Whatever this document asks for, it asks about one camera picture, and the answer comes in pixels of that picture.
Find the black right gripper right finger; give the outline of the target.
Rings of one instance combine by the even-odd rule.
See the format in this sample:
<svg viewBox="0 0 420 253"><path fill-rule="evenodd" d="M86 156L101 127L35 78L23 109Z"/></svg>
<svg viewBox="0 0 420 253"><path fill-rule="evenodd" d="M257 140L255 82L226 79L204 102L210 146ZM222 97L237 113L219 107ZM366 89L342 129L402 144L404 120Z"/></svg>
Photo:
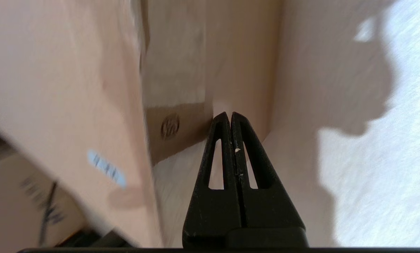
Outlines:
<svg viewBox="0 0 420 253"><path fill-rule="evenodd" d="M242 226L305 229L252 125L237 112L231 116L231 136Z"/></svg>

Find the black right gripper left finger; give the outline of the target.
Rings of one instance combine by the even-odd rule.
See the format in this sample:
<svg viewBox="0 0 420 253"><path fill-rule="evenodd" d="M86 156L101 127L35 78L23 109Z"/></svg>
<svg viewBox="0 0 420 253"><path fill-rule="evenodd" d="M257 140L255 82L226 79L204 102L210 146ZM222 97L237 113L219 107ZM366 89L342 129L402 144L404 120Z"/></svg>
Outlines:
<svg viewBox="0 0 420 253"><path fill-rule="evenodd" d="M223 189L209 187L216 142L221 141ZM225 112L211 123L182 232L184 248L241 248L242 212L237 162Z"/></svg>

